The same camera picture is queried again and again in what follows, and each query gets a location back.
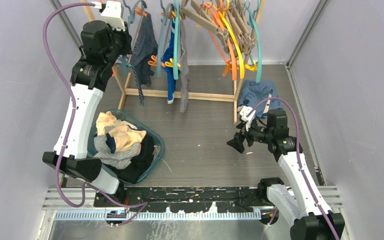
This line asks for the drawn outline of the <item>beige underwear with navy trim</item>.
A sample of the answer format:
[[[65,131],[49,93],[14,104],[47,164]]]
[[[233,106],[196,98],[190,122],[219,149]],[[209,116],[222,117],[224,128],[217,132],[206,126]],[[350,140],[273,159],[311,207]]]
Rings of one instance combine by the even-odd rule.
[[[140,144],[147,134],[145,130],[137,130],[130,125],[106,126],[104,129],[111,153],[131,149],[134,144]]]

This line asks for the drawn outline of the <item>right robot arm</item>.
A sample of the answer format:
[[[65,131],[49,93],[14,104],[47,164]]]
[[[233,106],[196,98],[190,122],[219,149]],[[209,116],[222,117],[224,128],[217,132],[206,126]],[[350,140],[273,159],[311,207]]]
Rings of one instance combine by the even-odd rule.
[[[345,220],[334,213],[316,183],[307,176],[305,155],[296,137],[289,134],[288,116],[282,109],[267,112],[266,123],[256,118],[249,106],[238,109],[238,132],[227,144],[240,153],[253,143],[267,145],[285,173],[290,187],[279,177],[263,178],[257,186],[257,198],[263,205],[273,204],[288,222],[292,240],[339,240]]]

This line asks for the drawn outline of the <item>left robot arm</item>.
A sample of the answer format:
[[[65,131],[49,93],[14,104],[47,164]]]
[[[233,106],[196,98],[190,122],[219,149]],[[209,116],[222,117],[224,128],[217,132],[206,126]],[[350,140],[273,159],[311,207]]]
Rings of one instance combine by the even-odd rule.
[[[88,154],[88,141],[97,106],[113,75],[113,66],[120,55],[131,52],[132,37],[124,20],[119,26],[102,20],[85,23],[80,34],[80,58],[72,67],[69,82],[75,100],[75,115],[70,123],[73,106],[68,107],[60,137],[53,151],[44,152],[42,161],[55,168],[61,148],[59,170],[73,178],[83,180],[106,193],[106,200],[121,206],[126,193],[120,189],[120,180]]]

